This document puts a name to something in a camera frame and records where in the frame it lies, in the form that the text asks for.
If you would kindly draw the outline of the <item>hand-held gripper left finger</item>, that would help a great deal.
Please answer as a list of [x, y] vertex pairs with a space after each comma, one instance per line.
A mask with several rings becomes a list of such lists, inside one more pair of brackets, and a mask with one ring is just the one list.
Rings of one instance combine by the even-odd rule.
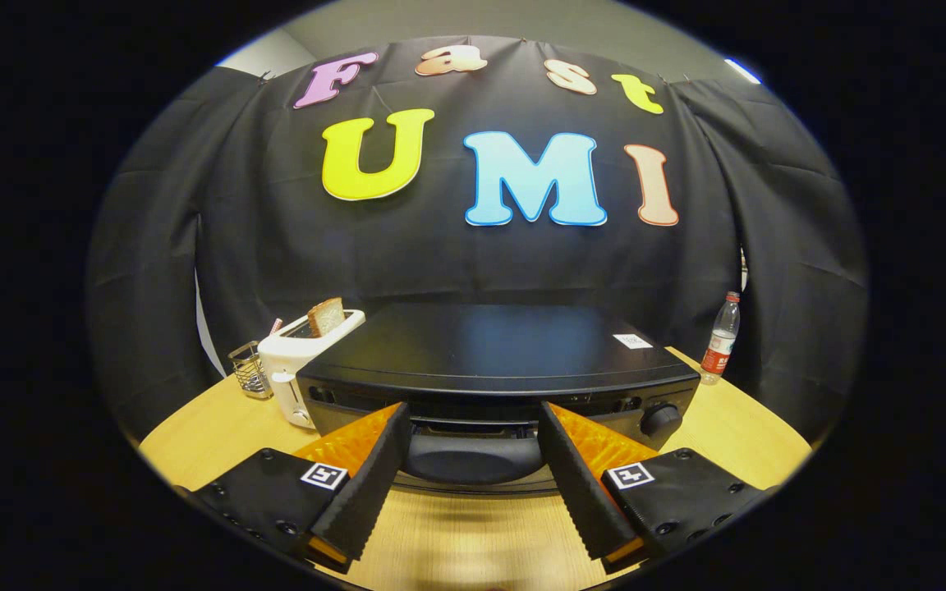
[[360, 560], [411, 444], [405, 401], [294, 452], [269, 447], [192, 490], [189, 505], [293, 560], [347, 573]]

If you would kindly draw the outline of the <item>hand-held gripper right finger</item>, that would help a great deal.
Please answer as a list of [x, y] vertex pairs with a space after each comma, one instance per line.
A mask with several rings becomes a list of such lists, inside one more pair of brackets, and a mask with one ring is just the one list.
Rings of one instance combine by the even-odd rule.
[[608, 575], [683, 552], [774, 494], [693, 449], [657, 452], [549, 401], [537, 441], [583, 546]]

